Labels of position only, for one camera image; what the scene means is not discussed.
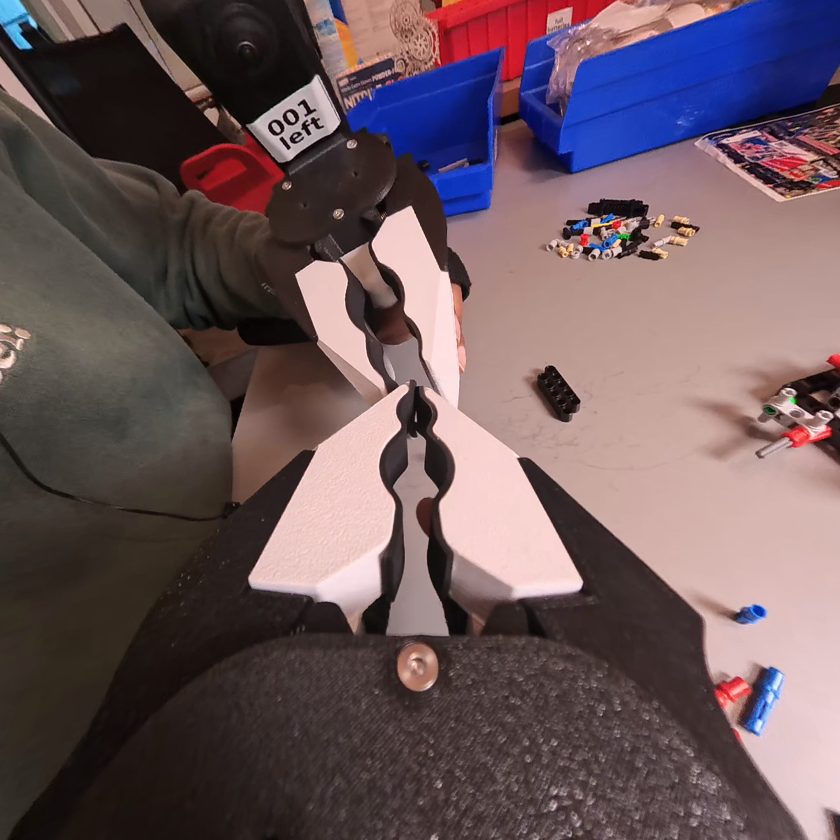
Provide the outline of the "pile of small lego pieces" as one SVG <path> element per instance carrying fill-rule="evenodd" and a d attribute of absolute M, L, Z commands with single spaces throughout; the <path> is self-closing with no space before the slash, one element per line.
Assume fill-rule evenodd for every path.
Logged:
<path fill-rule="evenodd" d="M 606 262 L 637 257 L 659 263 L 672 249 L 687 247 L 699 232 L 700 227 L 684 216 L 586 216 L 568 219 L 560 235 L 542 248 L 562 259 Z"/>

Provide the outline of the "blue labelled carton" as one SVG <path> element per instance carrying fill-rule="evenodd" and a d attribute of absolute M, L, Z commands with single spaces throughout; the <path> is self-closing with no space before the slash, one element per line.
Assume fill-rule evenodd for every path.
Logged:
<path fill-rule="evenodd" d="M 393 55 L 359 64 L 336 76 L 334 86 L 345 113 L 363 100 L 371 99 L 373 91 L 401 79 Z"/>

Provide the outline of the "red storage bin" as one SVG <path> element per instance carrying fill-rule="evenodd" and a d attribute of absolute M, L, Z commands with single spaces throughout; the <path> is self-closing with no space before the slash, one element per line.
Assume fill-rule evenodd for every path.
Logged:
<path fill-rule="evenodd" d="M 528 44 L 600 13 L 609 1 L 462 1 L 427 18 L 437 29 L 441 66 L 504 49 L 502 79 L 522 75 Z"/>

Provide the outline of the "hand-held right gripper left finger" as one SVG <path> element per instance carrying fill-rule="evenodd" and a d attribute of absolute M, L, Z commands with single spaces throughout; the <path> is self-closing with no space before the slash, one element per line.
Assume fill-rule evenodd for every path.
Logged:
<path fill-rule="evenodd" d="M 412 387 L 399 386 L 311 454 L 248 576 L 254 590 L 338 606 L 384 632 L 405 564 L 403 505 Z"/>

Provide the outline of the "black double lego beam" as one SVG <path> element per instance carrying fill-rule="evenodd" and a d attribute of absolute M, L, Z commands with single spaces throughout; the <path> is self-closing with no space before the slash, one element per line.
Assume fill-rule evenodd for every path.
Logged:
<path fill-rule="evenodd" d="M 581 409 L 581 399 L 555 366 L 549 364 L 537 376 L 537 387 L 562 423 L 570 423 Z"/>

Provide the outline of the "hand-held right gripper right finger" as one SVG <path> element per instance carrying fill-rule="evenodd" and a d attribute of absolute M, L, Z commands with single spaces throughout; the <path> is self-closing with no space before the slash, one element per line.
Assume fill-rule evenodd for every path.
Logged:
<path fill-rule="evenodd" d="M 500 605 L 583 591 L 581 574 L 514 451 L 422 386 L 417 432 L 437 491 L 427 567 L 451 634 L 484 626 Z"/>

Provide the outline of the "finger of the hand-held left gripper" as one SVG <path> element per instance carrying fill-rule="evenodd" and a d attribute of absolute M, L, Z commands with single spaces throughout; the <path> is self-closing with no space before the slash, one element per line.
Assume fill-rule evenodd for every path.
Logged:
<path fill-rule="evenodd" d="M 371 241 L 371 257 L 402 303 L 431 386 L 457 407 L 460 369 L 452 286 L 412 207 L 385 219 Z"/>
<path fill-rule="evenodd" d="M 397 387 L 382 344 L 365 319 L 366 294 L 339 261 L 312 262 L 297 273 L 317 344 L 366 401 L 380 401 Z"/>

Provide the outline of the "lego car chassis assembly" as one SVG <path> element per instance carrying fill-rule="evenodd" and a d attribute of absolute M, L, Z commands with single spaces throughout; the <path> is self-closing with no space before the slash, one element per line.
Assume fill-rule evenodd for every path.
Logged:
<path fill-rule="evenodd" d="M 758 424 L 774 422 L 782 432 L 755 455 L 773 455 L 817 446 L 839 457 L 839 354 L 826 360 L 827 368 L 784 384 L 762 404 Z"/>

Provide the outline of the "person's left hand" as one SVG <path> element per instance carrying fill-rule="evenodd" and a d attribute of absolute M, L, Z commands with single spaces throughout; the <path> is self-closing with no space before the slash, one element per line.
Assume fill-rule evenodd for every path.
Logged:
<path fill-rule="evenodd" d="M 458 369 L 461 374 L 466 369 L 466 343 L 463 334 L 464 302 L 461 289 L 452 286 L 455 314 L 455 334 L 457 340 Z M 412 338 L 403 316 L 402 305 L 397 303 L 393 307 L 374 310 L 374 334 L 383 344 L 399 345 Z"/>

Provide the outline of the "clear bag of parts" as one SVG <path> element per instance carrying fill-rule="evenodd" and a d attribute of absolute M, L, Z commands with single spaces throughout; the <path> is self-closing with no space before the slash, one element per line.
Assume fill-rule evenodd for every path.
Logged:
<path fill-rule="evenodd" d="M 584 60 L 604 55 L 743 5 L 743 1 L 615 1 L 590 21 L 552 37 L 553 50 L 545 101 L 564 116 L 574 79 Z"/>

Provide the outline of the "colourful lego instruction booklet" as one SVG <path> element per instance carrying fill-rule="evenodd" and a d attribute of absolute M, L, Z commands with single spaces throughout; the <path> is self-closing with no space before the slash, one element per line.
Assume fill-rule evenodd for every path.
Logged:
<path fill-rule="evenodd" d="M 777 202 L 839 188 L 839 105 L 709 133 L 695 146 Z"/>

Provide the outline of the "black panel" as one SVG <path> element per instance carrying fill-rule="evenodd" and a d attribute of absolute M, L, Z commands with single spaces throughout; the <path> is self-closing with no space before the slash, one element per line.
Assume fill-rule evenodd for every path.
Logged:
<path fill-rule="evenodd" d="M 61 132 L 92 156 L 140 165 L 183 192 L 184 161 L 226 142 L 127 24 L 2 59 Z"/>

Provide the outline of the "narrow blue storage bin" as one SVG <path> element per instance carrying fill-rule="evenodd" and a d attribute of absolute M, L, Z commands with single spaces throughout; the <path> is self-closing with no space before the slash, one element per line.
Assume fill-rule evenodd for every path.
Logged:
<path fill-rule="evenodd" d="M 497 160 L 504 48 L 374 90 L 348 113 L 353 130 L 387 136 L 410 154 L 447 217 L 488 209 Z"/>

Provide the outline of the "wide blue storage bin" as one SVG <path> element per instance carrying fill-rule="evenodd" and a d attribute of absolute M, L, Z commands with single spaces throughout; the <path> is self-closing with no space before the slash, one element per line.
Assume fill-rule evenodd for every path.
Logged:
<path fill-rule="evenodd" d="M 519 114 L 570 172 L 814 102 L 839 63 L 838 1 L 760 1 L 582 61 L 563 116 L 532 40 Z"/>

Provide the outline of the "blue and orange box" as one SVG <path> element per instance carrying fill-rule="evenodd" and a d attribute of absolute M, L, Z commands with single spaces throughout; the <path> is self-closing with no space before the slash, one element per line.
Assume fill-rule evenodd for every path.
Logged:
<path fill-rule="evenodd" d="M 322 63 L 331 81 L 348 69 L 342 40 L 330 1 L 306 1 L 313 32 L 322 56 Z"/>

